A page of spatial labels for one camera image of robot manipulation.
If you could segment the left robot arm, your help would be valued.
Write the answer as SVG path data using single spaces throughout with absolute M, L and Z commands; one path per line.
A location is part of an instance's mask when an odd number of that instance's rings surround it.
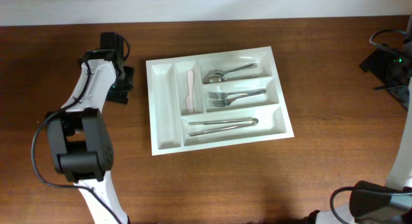
M 127 104 L 134 69 L 125 66 L 128 41 L 115 32 L 100 35 L 100 46 L 79 59 L 80 77 L 66 103 L 49 112 L 46 129 L 55 170 L 67 189 L 83 196 L 95 223 L 129 223 L 111 178 L 113 145 L 102 116 L 105 102 Z

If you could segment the pink plastic knife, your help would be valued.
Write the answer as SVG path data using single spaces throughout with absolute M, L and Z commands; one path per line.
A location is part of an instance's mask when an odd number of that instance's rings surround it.
M 185 105 L 186 105 L 188 114 L 192 115 L 194 113 L 194 105 L 193 105 L 194 71 L 193 70 L 189 70 L 187 72 L 187 89 L 188 89 L 188 93 L 185 98 Z

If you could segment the metal kitchen tongs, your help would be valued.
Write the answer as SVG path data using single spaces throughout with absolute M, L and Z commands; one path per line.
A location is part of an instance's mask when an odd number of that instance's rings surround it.
M 252 118 L 252 117 L 236 118 L 236 119 L 229 119 L 229 120 L 204 121 L 204 122 L 189 122 L 190 126 L 210 126 L 210 125 L 225 124 L 225 126 L 222 126 L 222 127 L 215 127 L 212 129 L 195 131 L 195 132 L 189 133 L 189 136 L 207 135 L 207 134 L 217 133 L 221 131 L 239 129 L 239 128 L 249 127 L 249 126 L 256 126 L 258 122 L 259 120 L 257 118 Z

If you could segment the large metal spoon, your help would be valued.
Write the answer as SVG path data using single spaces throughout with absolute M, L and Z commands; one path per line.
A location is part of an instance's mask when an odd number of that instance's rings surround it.
M 247 70 L 250 68 L 257 68 L 257 64 L 256 63 L 251 63 L 251 64 L 246 64 L 244 66 L 239 66 L 237 68 L 231 69 L 231 70 L 212 70 L 210 72 L 208 72 L 208 74 L 206 74 L 206 77 L 211 77 L 212 75 L 220 75 L 221 77 L 223 77 L 224 75 L 228 74 L 228 73 L 233 73 L 235 71 L 240 71 L 240 70 Z
M 210 77 L 207 76 L 203 79 L 202 84 L 214 84 L 214 83 L 220 83 L 220 82 L 230 82 L 230 81 L 236 81 L 236 80 L 245 80 L 245 79 L 254 79 L 257 78 L 258 76 L 251 75 L 251 76 L 246 76 L 246 77 L 234 77 L 234 78 L 225 78 L 225 77 L 219 77 L 217 75 L 211 75 Z

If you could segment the metal fork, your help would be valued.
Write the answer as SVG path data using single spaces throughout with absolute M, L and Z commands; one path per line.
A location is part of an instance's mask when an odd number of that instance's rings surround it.
M 252 93 L 248 93 L 246 95 L 238 95 L 238 96 L 233 97 L 233 98 L 225 98 L 225 99 L 222 99 L 222 100 L 212 99 L 209 103 L 213 107 L 228 107 L 233 102 L 235 102 L 237 100 L 243 100 L 243 99 L 246 99 L 246 98 L 256 97 L 256 96 L 259 96 L 259 95 L 264 95 L 266 92 L 267 91 L 265 89 L 259 89 L 259 90 L 253 91 Z
M 227 98 L 229 95 L 246 95 L 248 93 L 252 93 L 252 91 L 235 91 L 235 92 L 229 92 L 229 93 L 224 93 L 224 92 L 208 92 L 207 96 L 211 99 L 216 99 L 216 100 L 222 100 Z

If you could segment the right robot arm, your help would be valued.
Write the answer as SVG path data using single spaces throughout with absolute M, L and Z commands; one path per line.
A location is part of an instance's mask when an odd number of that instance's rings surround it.
M 411 27 L 385 29 L 369 39 L 375 51 L 360 64 L 381 81 L 379 90 L 390 94 L 411 112 Z M 384 185 L 361 180 L 330 196 L 327 211 L 315 210 L 304 223 L 411 223 L 411 114 L 407 114 L 400 147 Z

